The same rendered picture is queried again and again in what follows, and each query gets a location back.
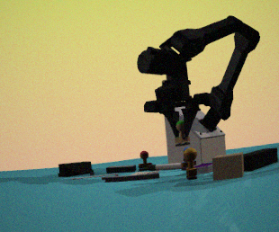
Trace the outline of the rubber stamp with red knob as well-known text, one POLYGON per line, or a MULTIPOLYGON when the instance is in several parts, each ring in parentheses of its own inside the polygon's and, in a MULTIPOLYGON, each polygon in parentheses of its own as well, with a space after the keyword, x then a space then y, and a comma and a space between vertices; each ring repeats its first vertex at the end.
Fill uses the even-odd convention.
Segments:
POLYGON ((143 164, 139 164, 139 171, 146 171, 148 170, 148 166, 152 165, 152 163, 147 163, 147 158, 149 157, 149 153, 147 151, 142 151, 140 153, 140 158, 143 159, 143 164), (146 167, 146 168, 145 168, 146 167), (140 169, 141 168, 141 169, 140 169))

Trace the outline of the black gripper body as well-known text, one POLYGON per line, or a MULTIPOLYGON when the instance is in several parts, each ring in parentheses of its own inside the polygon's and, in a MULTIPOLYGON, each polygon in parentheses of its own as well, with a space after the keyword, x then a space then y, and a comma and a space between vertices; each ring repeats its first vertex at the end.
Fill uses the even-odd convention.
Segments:
POLYGON ((166 80, 168 83, 174 83, 175 79, 179 78, 177 81, 184 81, 186 93, 184 97, 180 95, 176 101, 158 103, 157 100, 155 101, 148 101, 144 104, 144 112, 163 112, 163 111, 174 111, 176 107, 183 107, 185 108, 199 108, 199 104, 204 104, 205 106, 212 106, 216 105, 216 98, 213 94, 203 93, 203 94, 194 94, 193 98, 189 94, 189 85, 191 81, 188 80, 188 75, 179 74, 179 75, 171 75, 167 76, 166 80), (183 101, 183 102, 182 102, 183 101))

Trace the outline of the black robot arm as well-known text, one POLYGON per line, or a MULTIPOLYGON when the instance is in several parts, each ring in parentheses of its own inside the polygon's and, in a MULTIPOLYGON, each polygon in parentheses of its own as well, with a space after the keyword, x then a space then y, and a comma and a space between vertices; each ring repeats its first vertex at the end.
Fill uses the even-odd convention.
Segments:
MULTIPOLYGON (((210 132, 215 128, 221 119, 227 120, 230 116, 230 108, 233 101, 233 89, 240 72, 245 64, 250 51, 256 49, 260 41, 260 35, 257 30, 242 22, 234 16, 227 16, 223 19, 203 26, 201 29, 185 29, 173 33, 168 40, 160 44, 161 49, 148 47, 143 50, 137 60, 137 66, 140 73, 171 76, 187 73, 187 61, 192 61, 193 57, 202 53, 206 45, 227 37, 235 32, 235 49, 230 58, 227 69, 219 85, 211 88, 211 94, 216 98, 216 105, 206 113, 206 116, 198 121, 210 132), (180 54, 177 54, 170 47, 174 47, 180 54)), ((157 103, 174 102, 186 93, 184 81, 168 83, 162 81, 162 86, 155 90, 157 103)))

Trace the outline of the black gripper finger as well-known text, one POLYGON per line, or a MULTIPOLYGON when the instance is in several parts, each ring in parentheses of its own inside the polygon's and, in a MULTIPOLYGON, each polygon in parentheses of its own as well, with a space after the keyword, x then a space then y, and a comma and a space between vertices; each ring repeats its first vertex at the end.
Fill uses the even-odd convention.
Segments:
POLYGON ((159 112, 160 114, 164 114, 166 118, 168 119, 171 130, 174 132, 175 137, 179 137, 179 130, 176 129, 176 124, 179 122, 179 112, 175 111, 163 111, 159 112))
POLYGON ((193 121, 197 115, 197 112, 200 111, 199 108, 184 108, 181 109, 184 115, 184 137, 187 138, 192 127, 193 121))

